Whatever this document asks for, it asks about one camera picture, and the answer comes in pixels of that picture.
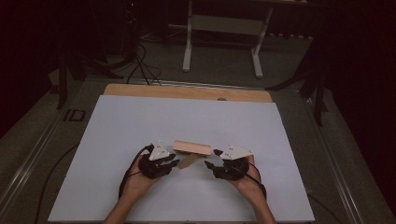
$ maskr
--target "dark background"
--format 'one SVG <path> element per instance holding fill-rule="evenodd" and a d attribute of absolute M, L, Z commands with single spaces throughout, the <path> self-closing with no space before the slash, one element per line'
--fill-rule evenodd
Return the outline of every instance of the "dark background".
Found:
<path fill-rule="evenodd" d="M 125 14 L 125 1 L 2 1 L 0 137 L 51 88 L 48 73 L 58 67 L 60 43 L 104 61 L 106 54 L 134 50 L 134 42 L 121 41 L 141 31 L 127 32 L 129 20 L 136 19 L 138 27 L 159 36 L 167 35 L 168 23 L 186 23 L 187 1 L 126 3 L 134 3 L 131 15 Z M 208 4 L 213 3 L 202 2 L 197 10 L 205 12 Z M 274 12 L 268 31 L 285 38 L 315 36 L 296 76 L 326 66 L 326 87 L 396 214 L 396 5 L 386 0 L 332 5 L 338 9 L 329 14 L 317 8 L 281 8 Z M 262 15 L 233 4 L 220 13 Z"/>

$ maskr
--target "person's arm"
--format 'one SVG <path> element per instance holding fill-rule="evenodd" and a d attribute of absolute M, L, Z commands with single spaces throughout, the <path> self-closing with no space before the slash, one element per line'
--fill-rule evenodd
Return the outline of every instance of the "person's arm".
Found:
<path fill-rule="evenodd" d="M 260 181 L 259 171 L 254 167 L 254 157 L 247 157 L 247 161 L 252 164 L 248 169 L 247 173 L 251 175 L 253 178 Z M 262 193 L 261 187 L 248 178 L 244 176 L 242 179 L 237 181 L 230 181 L 239 193 L 251 204 L 254 214 L 257 218 L 257 223 L 259 224 L 275 224 L 275 218 L 268 206 L 267 201 L 265 200 L 264 194 Z"/>
<path fill-rule="evenodd" d="M 125 183 L 124 189 L 120 199 L 117 201 L 114 208 L 107 215 L 103 222 L 104 224 L 122 224 L 128 217 L 129 211 L 137 201 L 143 198 L 149 191 L 150 187 L 154 185 L 160 178 L 149 179 L 140 173 L 137 164 L 139 164 L 142 156 L 136 160 L 134 167 L 130 171 L 130 177 Z"/>

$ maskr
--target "person's left hand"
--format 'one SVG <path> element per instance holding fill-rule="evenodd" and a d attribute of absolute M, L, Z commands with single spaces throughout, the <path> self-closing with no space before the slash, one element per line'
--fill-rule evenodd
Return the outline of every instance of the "person's left hand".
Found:
<path fill-rule="evenodd" d="M 139 156 L 134 163 L 134 166 L 129 172 L 129 176 L 122 191 L 121 198 L 129 198 L 139 200 L 143 198 L 149 191 L 152 185 L 154 185 L 161 178 L 150 179 L 140 173 L 138 164 L 143 156 Z"/>

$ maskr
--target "white tabletop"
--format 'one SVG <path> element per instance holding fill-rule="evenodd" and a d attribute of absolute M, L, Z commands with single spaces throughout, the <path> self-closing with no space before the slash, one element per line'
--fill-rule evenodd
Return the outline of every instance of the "white tabletop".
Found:
<path fill-rule="evenodd" d="M 158 140 L 171 152 L 175 140 L 253 150 L 276 220 L 314 220 L 276 104 L 103 95 L 49 221 L 104 220 L 136 153 Z M 221 165 L 211 155 L 186 169 L 174 168 L 135 205 L 127 221 L 254 221 L 249 204 L 231 184 L 216 179 L 204 160 Z"/>

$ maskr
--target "forearm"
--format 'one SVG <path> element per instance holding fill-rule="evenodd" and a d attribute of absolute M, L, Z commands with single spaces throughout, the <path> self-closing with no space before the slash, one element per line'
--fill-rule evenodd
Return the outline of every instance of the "forearm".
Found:
<path fill-rule="evenodd" d="M 128 217 L 129 211 L 137 202 L 136 198 L 127 198 L 121 197 L 113 210 L 108 214 L 107 218 L 103 222 L 104 224 L 122 224 L 125 222 L 125 219 Z"/>
<path fill-rule="evenodd" d="M 276 224 L 275 218 L 264 197 L 258 197 L 249 200 L 249 202 L 253 207 L 258 224 Z"/>

